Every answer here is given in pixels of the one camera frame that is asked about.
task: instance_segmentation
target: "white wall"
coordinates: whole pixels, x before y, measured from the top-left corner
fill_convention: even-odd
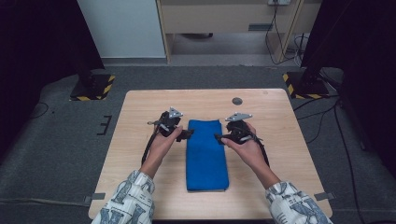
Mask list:
[[[102,58],[165,58],[155,0],[78,0]]]

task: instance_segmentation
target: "hand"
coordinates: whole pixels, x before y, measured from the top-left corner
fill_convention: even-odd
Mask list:
[[[181,134],[181,131],[183,131],[183,126],[174,129],[167,137],[164,137],[161,133],[157,133],[149,149],[146,161],[140,168],[140,172],[154,178],[158,168],[163,162],[163,158],[166,156],[177,137]]]
[[[256,134],[256,129],[246,122],[250,131]],[[228,147],[232,148],[241,157],[242,161],[246,163],[252,171],[259,178],[262,185],[269,189],[274,184],[280,182],[280,179],[274,174],[270,167],[265,163],[264,156],[259,144],[252,139],[246,143],[239,145],[231,139],[221,138],[221,141]]]

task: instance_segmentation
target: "black stand base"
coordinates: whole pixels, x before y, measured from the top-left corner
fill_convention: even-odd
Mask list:
[[[304,84],[302,83],[303,74],[300,72],[288,72],[283,75],[291,98],[317,99],[329,97],[329,91],[323,81],[317,79],[310,84]]]
[[[115,77],[112,75],[92,75],[92,78],[94,79],[94,85],[91,88],[85,87],[81,80],[78,81],[70,94],[71,101],[103,100],[107,97]]]

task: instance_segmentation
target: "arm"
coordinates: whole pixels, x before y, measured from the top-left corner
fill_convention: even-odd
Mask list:
[[[138,171],[133,171],[119,184],[92,223],[151,223],[154,215],[152,193],[155,188],[152,179],[182,130],[180,126],[168,137],[160,133],[156,135],[146,161]]]
[[[247,123],[249,129],[256,130]],[[247,141],[238,145],[230,139],[221,141],[232,148],[259,178],[265,188],[265,195],[270,204],[270,212],[276,223],[332,223],[308,195],[299,191],[290,182],[281,181],[265,163],[259,145]]]

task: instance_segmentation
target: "wooden desk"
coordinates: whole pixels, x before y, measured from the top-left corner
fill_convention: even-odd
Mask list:
[[[232,99],[239,97],[241,105]],[[96,193],[104,200],[92,201],[89,216],[94,218],[111,198],[115,188],[140,160],[152,134],[148,121],[157,120],[173,106],[184,114],[180,124],[187,129],[189,119],[224,121],[234,112],[249,113],[250,122],[265,144],[271,168],[281,179],[313,196],[323,192],[318,173],[306,147],[288,95],[281,89],[129,91],[111,141]],[[186,141],[172,145],[155,175],[154,219],[262,219],[271,218],[264,188],[254,173],[230,148],[225,148],[230,187],[224,192],[188,193],[186,189]],[[317,202],[332,215],[328,201]]]
[[[275,14],[268,0],[156,1],[168,62],[174,34],[247,33],[251,24],[270,26]],[[291,0],[290,5],[277,8],[276,27],[281,40],[275,27],[268,38],[278,62],[283,60],[293,34],[310,33],[320,5],[321,0]]]

